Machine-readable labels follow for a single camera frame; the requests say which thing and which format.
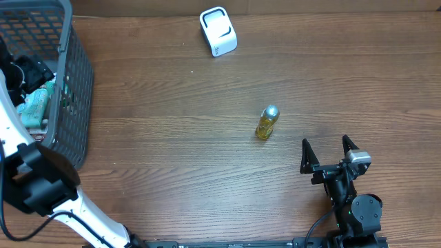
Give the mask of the teal wafer packet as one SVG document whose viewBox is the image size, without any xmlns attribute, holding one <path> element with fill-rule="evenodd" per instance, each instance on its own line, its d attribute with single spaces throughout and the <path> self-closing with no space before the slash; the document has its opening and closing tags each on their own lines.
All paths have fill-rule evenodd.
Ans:
<svg viewBox="0 0 441 248">
<path fill-rule="evenodd" d="M 39 88 L 28 94 L 25 102 L 17 107 L 17 113 L 26 128 L 42 126 L 43 116 L 48 104 L 49 94 L 45 88 Z"/>
</svg>

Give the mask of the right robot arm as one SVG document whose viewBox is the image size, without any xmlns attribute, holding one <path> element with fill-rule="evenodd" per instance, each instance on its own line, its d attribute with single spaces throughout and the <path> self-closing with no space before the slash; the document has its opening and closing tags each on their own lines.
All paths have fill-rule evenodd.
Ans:
<svg viewBox="0 0 441 248">
<path fill-rule="evenodd" d="M 311 174 L 313 185 L 323 185 L 332 208 L 320 217 L 304 238 L 294 244 L 301 247 L 387 247 L 387 239 L 377 237 L 381 230 L 382 200 L 375 194 L 358 195 L 353 182 L 369 169 L 371 156 L 359 149 L 347 136 L 342 137 L 345 157 L 337 164 L 321 165 L 307 139 L 302 140 L 301 174 Z M 312 239 L 314 229 L 331 215 L 337 230 Z"/>
</svg>

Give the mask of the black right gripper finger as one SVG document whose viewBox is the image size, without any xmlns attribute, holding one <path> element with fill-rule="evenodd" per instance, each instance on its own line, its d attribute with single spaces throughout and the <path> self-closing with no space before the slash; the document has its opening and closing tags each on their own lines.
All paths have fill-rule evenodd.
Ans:
<svg viewBox="0 0 441 248">
<path fill-rule="evenodd" d="M 311 148 L 309 141 L 304 138 L 302 140 L 302 159 L 300 164 L 301 174 L 312 174 L 315 167 L 319 167 L 320 163 Z"/>
<path fill-rule="evenodd" d="M 358 146 L 345 134 L 342 137 L 342 145 L 344 150 L 344 155 L 346 155 L 349 151 L 358 149 Z"/>
</svg>

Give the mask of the teal tissue pack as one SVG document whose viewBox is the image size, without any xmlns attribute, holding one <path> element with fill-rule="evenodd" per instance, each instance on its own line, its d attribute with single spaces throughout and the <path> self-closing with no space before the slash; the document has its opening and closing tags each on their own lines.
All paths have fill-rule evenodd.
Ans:
<svg viewBox="0 0 441 248">
<path fill-rule="evenodd" d="M 54 86 L 56 85 L 56 79 L 52 79 L 51 81 L 47 81 L 45 83 L 45 88 L 48 92 L 48 96 L 51 98 L 54 94 Z"/>
</svg>

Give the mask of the brown snack bag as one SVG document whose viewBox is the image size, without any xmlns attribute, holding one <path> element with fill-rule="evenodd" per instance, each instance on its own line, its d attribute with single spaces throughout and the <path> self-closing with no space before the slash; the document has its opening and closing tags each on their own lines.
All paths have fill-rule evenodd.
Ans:
<svg viewBox="0 0 441 248">
<path fill-rule="evenodd" d="M 42 122 L 42 126 L 38 127 L 38 128 L 27 128 L 29 133 L 31 134 L 31 136 L 36 140 L 36 141 L 42 141 L 45 138 L 45 135 L 48 132 L 48 121 L 49 121 L 49 113 L 50 113 L 50 97 L 48 99 L 48 104 L 46 106 L 45 109 L 45 113 L 43 116 L 43 122 Z"/>
</svg>

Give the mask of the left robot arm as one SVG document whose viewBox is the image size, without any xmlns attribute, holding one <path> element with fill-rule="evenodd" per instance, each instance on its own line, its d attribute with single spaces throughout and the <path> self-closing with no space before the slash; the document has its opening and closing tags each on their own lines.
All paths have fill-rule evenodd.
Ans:
<svg viewBox="0 0 441 248">
<path fill-rule="evenodd" d="M 16 107 L 23 95 L 53 79 L 45 63 L 14 59 L 1 44 L 1 203 L 45 222 L 31 234 L 13 236 L 1 220 L 4 235 L 23 242 L 57 220 L 87 240 L 89 247 L 145 247 L 145 241 L 104 214 L 83 192 L 75 168 L 61 154 L 37 143 L 24 127 Z"/>
</svg>

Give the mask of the yellow dish soap bottle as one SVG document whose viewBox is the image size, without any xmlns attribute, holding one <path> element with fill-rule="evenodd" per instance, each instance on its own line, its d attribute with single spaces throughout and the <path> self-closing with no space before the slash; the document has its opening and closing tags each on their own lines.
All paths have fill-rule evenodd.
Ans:
<svg viewBox="0 0 441 248">
<path fill-rule="evenodd" d="M 276 121 L 280 116 L 280 111 L 275 105 L 268 105 L 262 112 L 256 127 L 256 136 L 262 140 L 267 140 L 273 130 Z"/>
</svg>

